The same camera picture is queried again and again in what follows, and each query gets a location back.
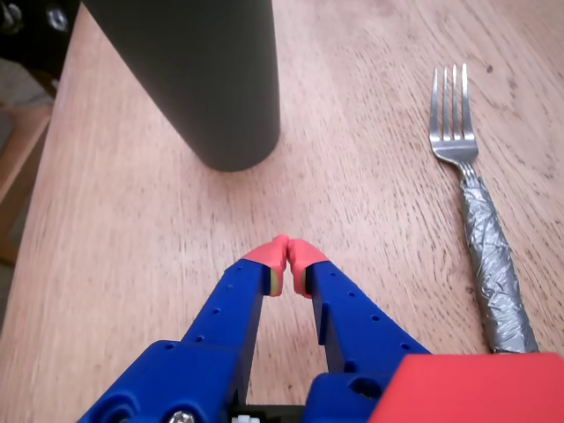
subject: fork handle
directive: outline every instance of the fork handle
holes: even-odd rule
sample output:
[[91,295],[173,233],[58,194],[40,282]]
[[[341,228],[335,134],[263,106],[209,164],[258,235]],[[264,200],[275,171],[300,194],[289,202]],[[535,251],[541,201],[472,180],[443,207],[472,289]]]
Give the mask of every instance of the fork handle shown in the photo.
[[509,245],[492,198],[473,171],[463,175],[464,231],[476,273],[487,342],[494,353],[537,352],[537,340],[523,306]]

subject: red fingertip pad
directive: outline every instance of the red fingertip pad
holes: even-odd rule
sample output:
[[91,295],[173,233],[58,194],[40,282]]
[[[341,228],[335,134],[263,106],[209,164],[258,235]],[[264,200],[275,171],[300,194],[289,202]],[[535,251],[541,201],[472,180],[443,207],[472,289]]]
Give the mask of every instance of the red fingertip pad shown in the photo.
[[293,290],[306,298],[306,269],[315,263],[328,262],[329,258],[304,240],[290,240],[288,242],[288,261],[293,274]]
[[270,267],[276,274],[277,281],[271,281],[270,296],[276,297],[282,293],[282,285],[284,283],[284,270],[286,269],[286,252],[288,250],[288,236],[279,235],[271,242],[261,245],[253,249],[243,258],[251,262],[264,264]]

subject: screw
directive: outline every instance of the screw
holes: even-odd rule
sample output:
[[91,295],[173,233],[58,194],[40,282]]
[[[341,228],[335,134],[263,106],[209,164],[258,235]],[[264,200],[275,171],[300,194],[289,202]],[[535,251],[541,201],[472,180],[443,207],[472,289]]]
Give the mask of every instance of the screw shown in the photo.
[[189,412],[176,412],[168,423],[196,423],[196,419]]
[[49,26],[60,33],[66,33],[69,30],[69,21],[64,12],[57,6],[49,6],[47,8],[47,22]]
[[2,16],[0,17],[0,33],[5,35],[14,35],[23,27],[21,19],[21,10],[16,4],[6,5],[0,2]]

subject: floor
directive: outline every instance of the floor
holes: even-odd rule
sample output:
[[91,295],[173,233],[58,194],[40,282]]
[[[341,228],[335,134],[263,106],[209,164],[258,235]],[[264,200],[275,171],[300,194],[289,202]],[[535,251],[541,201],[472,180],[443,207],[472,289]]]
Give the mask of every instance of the floor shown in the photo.
[[[24,68],[13,62],[0,59],[0,102],[8,106],[39,106],[53,102],[43,88],[29,76]],[[27,207],[19,215],[10,231],[10,237],[19,245],[26,224]],[[10,293],[13,269],[0,264],[0,332]]]

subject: wood grain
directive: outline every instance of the wood grain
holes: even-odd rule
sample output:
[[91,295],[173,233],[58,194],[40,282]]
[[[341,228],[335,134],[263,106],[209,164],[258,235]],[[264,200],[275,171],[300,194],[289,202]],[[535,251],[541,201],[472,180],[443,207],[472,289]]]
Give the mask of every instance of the wood grain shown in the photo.
[[[427,141],[433,68],[463,61],[476,168],[540,346],[564,353],[562,3],[274,8],[282,134],[238,174],[195,157],[81,9],[4,324],[3,421],[79,418],[152,341],[182,336],[230,263],[279,233],[314,243],[434,353],[484,353],[457,177]],[[325,370],[290,281],[263,305],[250,403],[302,402]]]

